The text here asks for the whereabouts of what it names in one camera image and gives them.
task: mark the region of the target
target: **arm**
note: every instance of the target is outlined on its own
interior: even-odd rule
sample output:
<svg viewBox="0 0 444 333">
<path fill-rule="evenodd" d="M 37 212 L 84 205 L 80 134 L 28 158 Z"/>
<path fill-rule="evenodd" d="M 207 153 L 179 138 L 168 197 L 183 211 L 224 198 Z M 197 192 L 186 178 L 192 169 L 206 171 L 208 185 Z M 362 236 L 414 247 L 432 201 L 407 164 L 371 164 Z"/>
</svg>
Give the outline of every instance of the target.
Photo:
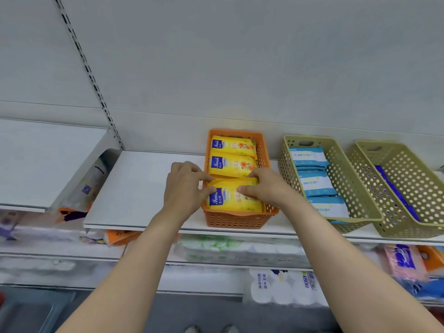
<svg viewBox="0 0 444 333">
<path fill-rule="evenodd" d="M 242 194 L 279 207 L 293 225 L 325 298 L 344 332 L 443 332 L 442 325 L 395 280 L 345 239 L 281 176 L 252 172 Z"/>
<path fill-rule="evenodd" d="M 173 163 L 162 210 L 57 333 L 142 332 L 177 232 L 215 190 L 200 190 L 199 181 L 212 179 L 195 164 Z"/>
</svg>

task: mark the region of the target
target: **yellow package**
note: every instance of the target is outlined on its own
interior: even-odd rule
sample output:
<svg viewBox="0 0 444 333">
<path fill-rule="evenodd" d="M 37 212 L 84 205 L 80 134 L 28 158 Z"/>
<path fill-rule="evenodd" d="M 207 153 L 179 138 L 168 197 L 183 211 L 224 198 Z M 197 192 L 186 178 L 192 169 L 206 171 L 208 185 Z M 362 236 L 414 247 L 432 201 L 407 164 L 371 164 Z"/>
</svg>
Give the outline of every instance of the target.
<svg viewBox="0 0 444 333">
<path fill-rule="evenodd" d="M 262 201 L 237 191 L 240 185 L 257 184 L 257 178 L 213 180 L 208 185 L 216 187 L 216 192 L 207 197 L 207 207 L 211 210 L 262 212 Z"/>
<path fill-rule="evenodd" d="M 212 150 L 246 155 L 249 157 L 253 157 L 256 160 L 258 159 L 258 156 L 256 154 L 256 145 L 254 144 L 254 141 L 250 139 L 219 137 L 217 135 L 214 135 L 211 138 L 211 151 Z"/>
<path fill-rule="evenodd" d="M 258 162 L 252 157 L 212 150 L 208 173 L 219 177 L 243 178 L 257 166 Z"/>
</svg>

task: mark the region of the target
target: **orange package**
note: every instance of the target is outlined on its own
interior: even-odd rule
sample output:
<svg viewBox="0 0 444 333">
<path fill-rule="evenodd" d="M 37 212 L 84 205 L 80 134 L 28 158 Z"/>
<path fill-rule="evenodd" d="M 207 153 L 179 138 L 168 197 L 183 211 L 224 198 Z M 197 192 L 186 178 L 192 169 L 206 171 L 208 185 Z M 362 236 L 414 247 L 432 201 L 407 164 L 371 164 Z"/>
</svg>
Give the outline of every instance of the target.
<svg viewBox="0 0 444 333">
<path fill-rule="evenodd" d="M 444 246 L 418 246 L 425 268 L 433 277 L 444 277 Z"/>
<path fill-rule="evenodd" d="M 142 231 L 131 230 L 107 230 L 104 240 L 108 246 L 124 246 L 136 240 Z"/>
</svg>

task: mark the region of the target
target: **floor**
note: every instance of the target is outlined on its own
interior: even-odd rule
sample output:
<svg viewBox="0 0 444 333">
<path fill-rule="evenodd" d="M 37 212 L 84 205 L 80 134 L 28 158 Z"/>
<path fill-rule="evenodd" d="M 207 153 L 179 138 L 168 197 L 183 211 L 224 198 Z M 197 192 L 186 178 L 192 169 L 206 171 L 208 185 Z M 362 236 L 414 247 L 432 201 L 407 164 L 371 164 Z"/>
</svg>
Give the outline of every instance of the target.
<svg viewBox="0 0 444 333">
<path fill-rule="evenodd" d="M 56 327 L 88 294 L 78 291 Z M 338 331 L 336 320 L 326 308 L 248 305 L 240 297 L 157 294 L 144 333 L 181 333 L 190 324 L 199 325 L 203 333 L 219 333 L 228 324 L 236 325 L 240 333 Z"/>
</svg>

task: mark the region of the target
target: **hand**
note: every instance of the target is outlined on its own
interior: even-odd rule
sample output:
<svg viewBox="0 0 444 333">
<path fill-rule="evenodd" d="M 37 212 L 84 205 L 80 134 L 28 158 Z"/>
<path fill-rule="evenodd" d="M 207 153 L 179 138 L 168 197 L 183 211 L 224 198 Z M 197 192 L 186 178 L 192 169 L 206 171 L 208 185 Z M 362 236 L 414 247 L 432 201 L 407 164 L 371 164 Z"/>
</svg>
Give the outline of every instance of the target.
<svg viewBox="0 0 444 333">
<path fill-rule="evenodd" d="M 166 180 L 163 210 L 174 212 L 183 224 L 208 195 L 216 192 L 216 187 L 212 186 L 199 189 L 202 180 L 212 181 L 214 178 L 192 162 L 173 162 Z"/>
<path fill-rule="evenodd" d="M 270 205 L 279 209 L 286 202 L 294 200 L 299 194 L 281 177 L 281 175 L 271 168 L 255 168 L 248 177 L 259 178 L 258 185 L 241 185 L 237 191 L 244 195 L 257 197 Z"/>
</svg>

